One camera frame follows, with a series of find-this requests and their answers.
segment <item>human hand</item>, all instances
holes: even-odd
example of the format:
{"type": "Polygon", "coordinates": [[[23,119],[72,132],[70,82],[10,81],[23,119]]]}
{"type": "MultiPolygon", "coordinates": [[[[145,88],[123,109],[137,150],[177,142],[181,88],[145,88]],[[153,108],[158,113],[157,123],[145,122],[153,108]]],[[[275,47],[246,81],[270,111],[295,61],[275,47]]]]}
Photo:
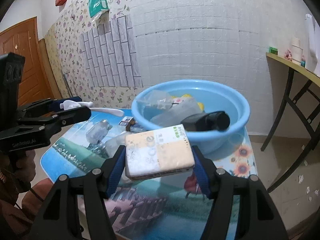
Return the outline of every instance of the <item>human hand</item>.
{"type": "MultiPolygon", "coordinates": [[[[14,173],[17,179],[20,179],[23,182],[30,182],[34,179],[36,175],[35,156],[36,152],[34,150],[26,151],[26,156],[17,160],[16,166],[18,170],[14,173]]],[[[0,164],[1,166],[10,165],[8,155],[0,153],[0,164]]]]}

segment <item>door panel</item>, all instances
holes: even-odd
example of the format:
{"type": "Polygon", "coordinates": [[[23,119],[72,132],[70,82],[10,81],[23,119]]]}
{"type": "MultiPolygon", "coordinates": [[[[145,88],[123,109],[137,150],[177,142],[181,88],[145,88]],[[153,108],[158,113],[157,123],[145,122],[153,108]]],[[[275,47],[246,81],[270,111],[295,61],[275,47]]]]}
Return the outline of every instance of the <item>door panel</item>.
{"type": "Polygon", "coordinates": [[[19,86],[18,105],[52,96],[40,65],[35,21],[34,18],[26,20],[0,33],[0,54],[14,52],[26,58],[19,86]]]}

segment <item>metal screw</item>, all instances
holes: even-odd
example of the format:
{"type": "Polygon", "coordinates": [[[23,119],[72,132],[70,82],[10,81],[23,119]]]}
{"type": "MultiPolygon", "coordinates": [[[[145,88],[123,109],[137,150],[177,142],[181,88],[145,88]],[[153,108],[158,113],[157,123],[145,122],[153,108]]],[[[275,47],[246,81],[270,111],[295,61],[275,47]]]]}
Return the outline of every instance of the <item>metal screw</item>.
{"type": "Polygon", "coordinates": [[[258,181],[259,180],[259,178],[258,178],[258,176],[257,175],[250,175],[250,177],[249,177],[252,181],[258,181]]]}
{"type": "Polygon", "coordinates": [[[62,174],[62,175],[60,175],[60,177],[59,177],[59,180],[60,180],[60,181],[65,181],[66,179],[67,179],[66,174],[62,174]]]}
{"type": "Polygon", "coordinates": [[[98,175],[98,174],[101,173],[101,170],[100,170],[99,168],[95,168],[95,169],[92,170],[92,173],[93,173],[94,175],[98,175]]]}
{"type": "Polygon", "coordinates": [[[223,168],[217,168],[216,172],[219,174],[219,175],[223,175],[226,173],[226,171],[223,169],[223,168]]]}

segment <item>white cup stack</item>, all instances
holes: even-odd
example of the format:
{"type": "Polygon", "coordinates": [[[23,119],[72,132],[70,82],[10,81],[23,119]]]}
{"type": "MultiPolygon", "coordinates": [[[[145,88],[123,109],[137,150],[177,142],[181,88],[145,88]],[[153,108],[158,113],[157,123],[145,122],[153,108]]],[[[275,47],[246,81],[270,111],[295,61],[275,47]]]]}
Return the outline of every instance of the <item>white cup stack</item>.
{"type": "Polygon", "coordinates": [[[303,49],[300,48],[300,40],[297,37],[292,38],[291,42],[292,62],[301,65],[303,49]]]}

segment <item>person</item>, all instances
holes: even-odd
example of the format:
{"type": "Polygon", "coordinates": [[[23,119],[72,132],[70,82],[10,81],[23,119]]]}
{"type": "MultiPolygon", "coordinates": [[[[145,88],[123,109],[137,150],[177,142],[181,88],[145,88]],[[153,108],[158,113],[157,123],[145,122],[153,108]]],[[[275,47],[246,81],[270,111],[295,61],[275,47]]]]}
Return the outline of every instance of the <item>person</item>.
{"type": "Polygon", "coordinates": [[[35,216],[43,199],[52,188],[52,182],[44,179],[32,187],[22,199],[21,207],[17,205],[19,193],[22,193],[17,179],[28,184],[36,175],[34,150],[26,151],[26,156],[17,161],[15,173],[9,172],[10,160],[0,152],[0,239],[25,240],[31,229],[35,216]]]}

